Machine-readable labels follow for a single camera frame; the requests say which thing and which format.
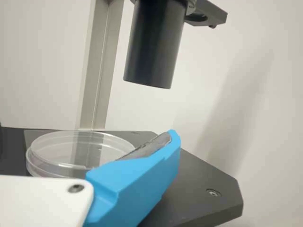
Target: metal screw head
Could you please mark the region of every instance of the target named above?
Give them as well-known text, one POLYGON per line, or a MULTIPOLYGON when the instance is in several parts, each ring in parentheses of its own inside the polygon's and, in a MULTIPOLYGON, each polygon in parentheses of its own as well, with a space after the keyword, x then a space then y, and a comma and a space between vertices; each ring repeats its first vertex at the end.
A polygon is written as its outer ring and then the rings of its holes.
POLYGON ((219 193, 218 191, 214 190, 214 189, 207 189, 206 190, 211 196, 214 197, 220 197, 222 196, 221 193, 219 193))
POLYGON ((71 187, 69 187, 68 192, 77 193, 77 192, 81 192, 83 189, 84 186, 82 184, 74 184, 71 187))

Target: petri dish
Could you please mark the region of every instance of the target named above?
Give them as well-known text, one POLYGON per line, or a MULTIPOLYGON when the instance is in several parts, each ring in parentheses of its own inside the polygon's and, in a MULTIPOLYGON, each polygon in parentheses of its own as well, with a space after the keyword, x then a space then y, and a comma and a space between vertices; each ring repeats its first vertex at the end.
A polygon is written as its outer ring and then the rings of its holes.
POLYGON ((33 141, 26 152, 26 166, 32 176, 84 179, 89 170, 134 148, 130 142, 103 132, 57 131, 33 141))

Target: white wall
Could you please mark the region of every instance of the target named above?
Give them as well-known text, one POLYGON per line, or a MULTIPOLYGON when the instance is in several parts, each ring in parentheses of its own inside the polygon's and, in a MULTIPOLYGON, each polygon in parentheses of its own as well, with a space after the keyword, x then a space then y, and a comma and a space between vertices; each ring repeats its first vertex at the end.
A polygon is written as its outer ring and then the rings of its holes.
POLYGON ((2 0, 0 5, 0 122, 74 129, 91 1, 2 0))
POLYGON ((303 4, 212 2, 227 24, 185 25, 163 90, 122 80, 133 13, 125 1, 106 128, 174 128, 183 148, 235 176, 244 214, 226 226, 302 226, 303 4))

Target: white plastic part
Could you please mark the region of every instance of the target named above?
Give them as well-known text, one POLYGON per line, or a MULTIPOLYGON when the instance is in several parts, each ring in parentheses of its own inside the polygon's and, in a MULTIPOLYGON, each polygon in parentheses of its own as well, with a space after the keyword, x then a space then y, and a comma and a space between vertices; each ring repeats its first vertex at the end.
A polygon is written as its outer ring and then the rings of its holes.
POLYGON ((86 180, 0 175, 0 227, 80 227, 92 200, 86 180))

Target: black metal bracket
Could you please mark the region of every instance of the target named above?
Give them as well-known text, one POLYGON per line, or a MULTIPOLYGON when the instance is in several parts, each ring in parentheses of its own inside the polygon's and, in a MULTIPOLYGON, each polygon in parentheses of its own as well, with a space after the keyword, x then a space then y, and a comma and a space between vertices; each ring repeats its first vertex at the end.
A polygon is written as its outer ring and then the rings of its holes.
POLYGON ((209 26, 215 28, 224 24, 227 12, 212 4, 208 0, 197 0, 195 11, 185 16, 185 22, 193 26, 209 26))

